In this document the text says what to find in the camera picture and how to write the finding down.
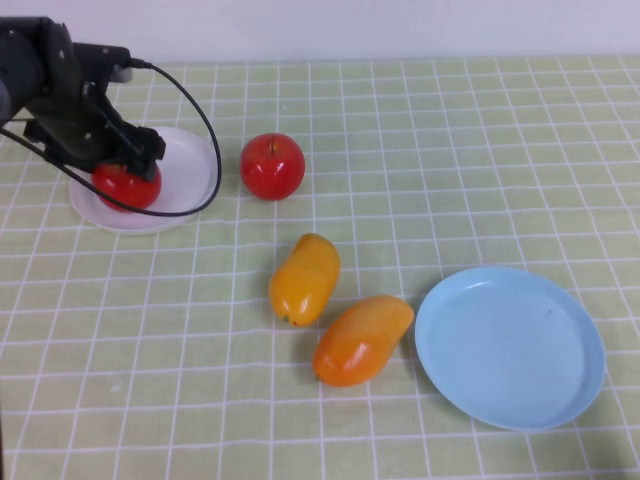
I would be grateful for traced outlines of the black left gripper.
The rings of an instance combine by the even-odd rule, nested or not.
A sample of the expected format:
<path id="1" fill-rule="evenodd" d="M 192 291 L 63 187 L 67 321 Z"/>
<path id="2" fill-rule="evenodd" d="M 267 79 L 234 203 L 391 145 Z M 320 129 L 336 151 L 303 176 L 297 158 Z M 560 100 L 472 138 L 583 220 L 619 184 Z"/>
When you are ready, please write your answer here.
<path id="1" fill-rule="evenodd" d="M 91 174 L 101 164 L 120 164 L 143 181 L 154 181 L 164 139 L 147 127 L 125 121 L 107 95 L 106 83 L 84 81 L 77 96 L 60 90 L 26 106 L 32 115 L 24 135 L 45 145 L 64 164 Z"/>

